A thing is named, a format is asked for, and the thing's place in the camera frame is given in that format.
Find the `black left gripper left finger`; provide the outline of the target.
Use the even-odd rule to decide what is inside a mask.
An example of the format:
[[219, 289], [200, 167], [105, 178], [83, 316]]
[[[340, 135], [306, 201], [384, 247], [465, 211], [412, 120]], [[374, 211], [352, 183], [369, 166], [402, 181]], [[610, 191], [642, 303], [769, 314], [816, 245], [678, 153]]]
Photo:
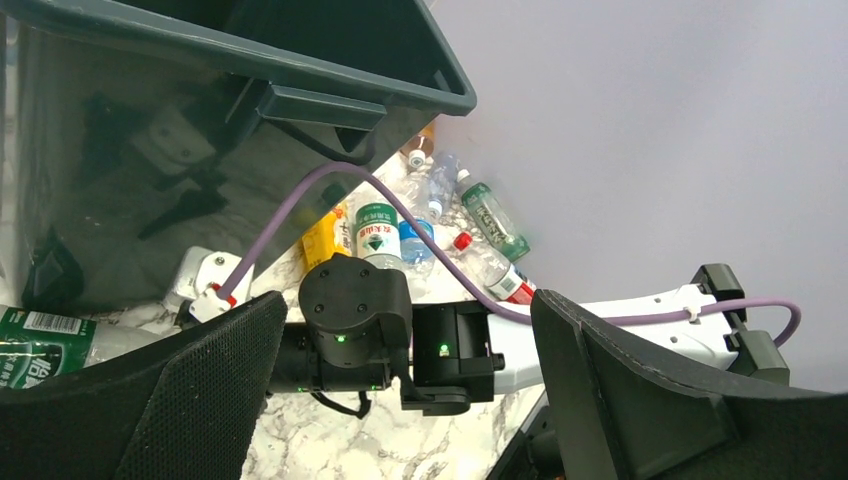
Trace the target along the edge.
[[98, 365], [1, 393], [5, 479], [237, 479], [287, 306], [263, 294]]

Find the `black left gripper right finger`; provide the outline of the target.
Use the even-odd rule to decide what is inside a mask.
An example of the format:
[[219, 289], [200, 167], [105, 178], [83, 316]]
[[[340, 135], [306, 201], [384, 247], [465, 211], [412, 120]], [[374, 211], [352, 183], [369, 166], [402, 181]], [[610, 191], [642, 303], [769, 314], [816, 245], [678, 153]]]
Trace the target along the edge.
[[532, 327], [569, 479], [843, 479], [847, 398], [704, 365], [541, 290]]

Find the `clear bottle dark green label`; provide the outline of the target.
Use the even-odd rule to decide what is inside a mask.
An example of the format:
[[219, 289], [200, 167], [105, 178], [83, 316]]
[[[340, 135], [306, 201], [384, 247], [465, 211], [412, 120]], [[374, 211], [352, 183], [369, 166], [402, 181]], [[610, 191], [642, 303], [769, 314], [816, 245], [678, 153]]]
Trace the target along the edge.
[[1, 386], [34, 387], [150, 345], [162, 337], [138, 328], [1, 307]]

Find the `yellow juice bottle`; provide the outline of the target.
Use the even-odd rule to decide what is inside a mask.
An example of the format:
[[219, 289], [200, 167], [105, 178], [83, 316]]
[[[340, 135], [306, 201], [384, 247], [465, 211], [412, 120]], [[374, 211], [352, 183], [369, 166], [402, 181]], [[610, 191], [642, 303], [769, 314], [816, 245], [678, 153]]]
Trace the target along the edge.
[[313, 225], [301, 238], [306, 270], [329, 260], [335, 254], [353, 254], [352, 228], [348, 205], [342, 201]]

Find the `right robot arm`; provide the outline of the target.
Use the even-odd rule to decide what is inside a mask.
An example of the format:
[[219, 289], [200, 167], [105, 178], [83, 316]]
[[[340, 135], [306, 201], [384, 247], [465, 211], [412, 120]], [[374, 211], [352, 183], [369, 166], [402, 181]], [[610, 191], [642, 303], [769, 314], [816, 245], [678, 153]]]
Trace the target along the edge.
[[[370, 393], [397, 384], [403, 410], [454, 416], [542, 383], [528, 305], [415, 305], [405, 285], [398, 274], [347, 257], [311, 270], [300, 289], [306, 318], [286, 327], [268, 393], [327, 403], [332, 392], [354, 392], [360, 418]], [[784, 383], [789, 370], [779, 349], [798, 329], [801, 312], [788, 303], [789, 320], [776, 336], [749, 330], [748, 310], [771, 305], [769, 298], [747, 297], [727, 265], [708, 264], [675, 289], [590, 302], [587, 309], [689, 359]]]

